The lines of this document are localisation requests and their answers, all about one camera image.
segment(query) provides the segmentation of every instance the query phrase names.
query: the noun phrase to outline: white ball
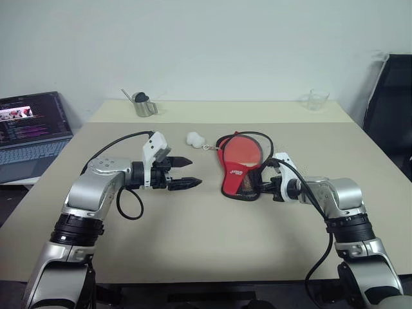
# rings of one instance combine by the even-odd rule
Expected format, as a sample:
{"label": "white ball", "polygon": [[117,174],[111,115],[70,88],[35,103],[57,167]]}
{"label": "white ball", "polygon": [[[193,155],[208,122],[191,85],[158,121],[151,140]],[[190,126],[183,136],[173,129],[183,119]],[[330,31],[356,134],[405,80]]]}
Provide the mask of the white ball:
{"label": "white ball", "polygon": [[206,144],[206,139],[197,132],[190,132],[187,134],[186,144],[192,145],[194,148],[201,148]]}

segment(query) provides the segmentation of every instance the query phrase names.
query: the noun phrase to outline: black cable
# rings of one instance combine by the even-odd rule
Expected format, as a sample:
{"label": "black cable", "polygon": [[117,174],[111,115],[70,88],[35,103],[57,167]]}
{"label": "black cable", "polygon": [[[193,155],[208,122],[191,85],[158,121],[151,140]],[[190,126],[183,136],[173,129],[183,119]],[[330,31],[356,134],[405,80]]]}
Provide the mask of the black cable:
{"label": "black cable", "polygon": [[309,290],[309,279],[312,276],[312,274],[317,270],[319,266],[323,263],[323,261],[328,257],[333,245],[333,234],[329,233],[329,242],[328,242],[328,247],[326,248],[324,254],[321,256],[321,258],[316,262],[316,264],[309,270],[308,274],[306,275],[304,279],[304,289],[306,290],[306,293],[308,294],[309,298],[311,301],[314,302],[316,307],[319,309],[323,309],[322,306],[316,301],[316,299],[312,296]]}
{"label": "black cable", "polygon": [[93,285],[93,291],[91,292],[91,309],[97,309],[97,296],[96,296],[96,283]]}
{"label": "black cable", "polygon": [[82,174],[84,174],[84,172],[86,172],[86,169],[88,168],[88,164],[89,164],[90,161],[92,161],[93,159],[96,159],[98,156],[100,156],[104,151],[106,151],[107,149],[109,149],[111,146],[113,146],[113,145],[115,145],[115,144],[117,144],[117,143],[119,143],[119,142],[121,142],[121,141],[123,141],[123,140],[126,140],[126,139],[128,139],[128,138],[134,137],[134,136],[139,136],[139,135],[147,134],[147,135],[149,135],[149,137],[150,137],[150,136],[153,135],[153,133],[154,133],[153,131],[141,131],[141,132],[137,132],[137,133],[132,133],[132,134],[129,134],[129,135],[125,135],[125,136],[123,136],[123,137],[118,138],[117,140],[112,141],[112,143],[104,146],[101,150],[97,151],[97,152],[87,161],[87,163],[84,165],[84,167],[83,167],[82,172],[80,173],[80,175],[82,175]]}
{"label": "black cable", "polygon": [[[140,209],[141,209],[141,210],[140,210],[140,214],[139,214],[138,216],[136,216],[136,217],[131,217],[131,216],[128,216],[127,214],[125,214],[125,213],[123,212],[123,210],[122,210],[122,208],[121,208],[121,206],[120,206],[120,196],[122,195],[123,190],[129,191],[129,192],[130,192],[131,194],[133,194],[133,195],[137,198],[137,200],[139,201],[139,203],[140,203]],[[137,220],[137,219],[140,219],[140,218],[143,216],[143,211],[144,211],[143,201],[142,201],[142,199],[139,197],[139,195],[138,195],[135,191],[133,191],[133,190],[131,190],[131,189],[127,189],[127,188],[125,188],[125,187],[121,187],[121,188],[119,189],[119,191],[117,191],[116,207],[117,207],[117,210],[119,211],[119,213],[122,215],[123,218],[129,219],[129,220]]]}
{"label": "black cable", "polygon": [[[309,187],[309,185],[307,184],[307,182],[304,180],[304,178],[302,177],[302,175],[293,167],[291,166],[289,163],[274,158],[274,161],[276,161],[279,164],[283,164],[284,166],[286,166],[287,168],[289,168],[292,172],[294,172],[294,174],[298,177],[298,179],[301,181],[304,189],[305,189],[305,193],[307,195],[307,197],[309,198],[310,202],[312,203],[312,205],[316,208],[317,212],[319,214],[321,214],[321,216],[323,217],[323,219],[326,219],[326,215],[324,214],[321,206],[319,205],[319,202],[316,200],[315,194],[313,193],[313,191],[311,190],[311,188]],[[309,270],[309,272],[307,273],[305,279],[304,279],[304,289],[306,290],[306,293],[308,294],[308,297],[310,298],[310,300],[316,305],[316,307],[318,307],[319,309],[323,309],[322,306],[316,301],[315,297],[312,296],[310,289],[309,289],[309,280],[310,277],[312,276],[312,274],[319,268],[319,266],[321,266],[321,264],[323,263],[323,261],[328,257],[331,249],[332,249],[332,245],[333,245],[333,234],[330,232],[329,233],[329,242],[328,242],[328,247],[326,248],[324,254],[321,256],[321,258],[316,262],[316,264]]]}

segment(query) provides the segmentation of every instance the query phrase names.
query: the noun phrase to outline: beige tabletop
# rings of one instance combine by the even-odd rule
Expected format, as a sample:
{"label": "beige tabletop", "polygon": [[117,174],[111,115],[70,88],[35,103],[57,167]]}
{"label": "beige tabletop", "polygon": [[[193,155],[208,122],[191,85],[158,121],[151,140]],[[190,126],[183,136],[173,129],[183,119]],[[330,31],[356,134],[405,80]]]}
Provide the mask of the beige tabletop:
{"label": "beige tabletop", "polygon": [[[254,202],[220,193],[222,171],[214,151],[185,145],[197,131],[213,143],[234,131],[270,135],[304,176],[349,177],[361,187],[375,233],[399,274],[412,272],[411,182],[353,122],[275,124],[88,123],[76,134],[0,229],[0,279],[28,279],[42,244],[83,164],[110,141],[141,130],[161,131],[171,155],[194,163],[172,176],[203,180],[187,191],[139,190],[145,214],[128,221],[112,208],[97,241],[99,283],[260,281],[303,279],[326,248],[325,225],[311,205]],[[124,141],[107,155],[140,160],[144,138]],[[139,210],[129,194],[122,205]],[[335,252],[314,278],[336,278]]]}

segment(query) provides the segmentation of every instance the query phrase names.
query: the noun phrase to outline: glass cup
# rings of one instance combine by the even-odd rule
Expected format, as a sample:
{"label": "glass cup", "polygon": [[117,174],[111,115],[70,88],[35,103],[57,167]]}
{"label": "glass cup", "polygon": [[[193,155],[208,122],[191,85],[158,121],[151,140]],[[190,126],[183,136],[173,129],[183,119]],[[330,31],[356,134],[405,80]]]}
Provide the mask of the glass cup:
{"label": "glass cup", "polygon": [[329,93],[327,91],[311,89],[306,104],[307,109],[310,111],[319,111],[328,100],[328,97]]}

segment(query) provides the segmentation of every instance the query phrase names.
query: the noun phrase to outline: metal pitcher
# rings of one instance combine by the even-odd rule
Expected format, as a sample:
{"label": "metal pitcher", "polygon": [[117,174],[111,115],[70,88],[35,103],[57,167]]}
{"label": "metal pitcher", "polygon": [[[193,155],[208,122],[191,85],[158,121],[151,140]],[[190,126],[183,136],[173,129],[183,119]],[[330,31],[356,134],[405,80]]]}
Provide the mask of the metal pitcher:
{"label": "metal pitcher", "polygon": [[121,89],[125,96],[133,103],[136,114],[139,117],[148,117],[158,113],[156,104],[151,102],[144,92],[138,92],[130,97],[124,89]]}

